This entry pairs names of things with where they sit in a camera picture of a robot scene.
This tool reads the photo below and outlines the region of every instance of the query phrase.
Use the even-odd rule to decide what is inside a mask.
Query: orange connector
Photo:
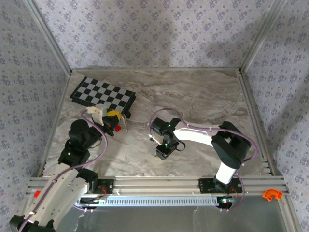
[[[277,200],[280,200],[282,197],[282,192],[275,189],[269,189],[264,192],[263,197],[268,201],[271,201],[272,197],[275,197]]]

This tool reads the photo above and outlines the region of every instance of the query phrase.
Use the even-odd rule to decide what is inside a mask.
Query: red tag
[[[121,127],[119,125],[117,125],[114,129],[115,129],[116,132],[118,132],[118,131],[121,130]]]
[[[34,198],[37,198],[37,197],[39,196],[40,193],[41,193],[41,191],[38,191],[38,190],[37,190],[37,191],[35,192],[35,194],[34,194],[33,197],[34,197]]]

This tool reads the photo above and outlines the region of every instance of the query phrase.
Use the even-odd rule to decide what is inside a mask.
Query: black and white checkerboard
[[[135,92],[85,77],[70,98],[84,106],[103,104],[110,110],[126,114],[135,100]]]

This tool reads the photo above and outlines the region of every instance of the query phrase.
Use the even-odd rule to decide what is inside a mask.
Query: gray marble surface
[[[114,137],[108,136],[108,149],[101,160],[88,168],[99,176],[193,176],[215,175],[220,160],[210,146],[186,142],[183,152],[175,151],[162,161],[155,156],[156,144],[149,141],[148,122],[154,111],[171,107],[193,123],[221,124],[232,122],[241,132],[254,138],[246,103],[239,81],[234,72],[225,73],[208,70],[187,71],[144,71],[100,70],[73,72],[61,116],[47,158],[44,175],[50,175],[64,148],[70,125],[80,119],[84,106],[73,103],[69,96],[86,76],[104,80],[115,86],[136,92],[136,100],[131,107],[128,132],[121,130]],[[170,120],[169,112],[158,115]],[[91,159],[101,153],[104,145],[91,149]],[[253,154],[250,149],[248,157]],[[241,175],[261,175],[260,157],[242,167]]]

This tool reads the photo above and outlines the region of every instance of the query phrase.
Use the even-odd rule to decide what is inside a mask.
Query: wallpaper
[[[273,0],[35,0],[71,68],[239,67]]]
[[[309,232],[309,2],[288,0],[247,71],[303,231]]]
[[[21,213],[66,74],[22,0],[0,2],[0,231]]]

